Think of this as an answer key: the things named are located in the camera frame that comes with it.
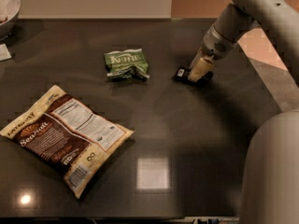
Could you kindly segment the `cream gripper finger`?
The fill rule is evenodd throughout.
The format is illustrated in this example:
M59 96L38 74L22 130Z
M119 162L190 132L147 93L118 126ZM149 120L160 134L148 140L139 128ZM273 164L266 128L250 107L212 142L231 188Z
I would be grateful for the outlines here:
M190 68L195 68L200 63L200 60L203 56L204 56L204 53L202 51L202 48L199 48L199 50L197 50L197 52L191 62Z
M212 60L208 57L201 57L195 59L191 65L191 71L188 75L188 80L190 82L197 82L200 78L205 76L208 72L211 72L214 67Z

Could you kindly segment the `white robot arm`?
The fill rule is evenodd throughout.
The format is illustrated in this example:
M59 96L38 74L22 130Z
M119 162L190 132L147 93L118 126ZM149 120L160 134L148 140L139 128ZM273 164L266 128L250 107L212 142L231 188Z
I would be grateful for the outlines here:
M212 70L247 34L262 31L249 45L251 58L280 63L293 82L299 77L299 13L286 0L231 0L206 32L191 64L190 82ZM253 135L244 165L239 224L299 224L299 112L284 111Z

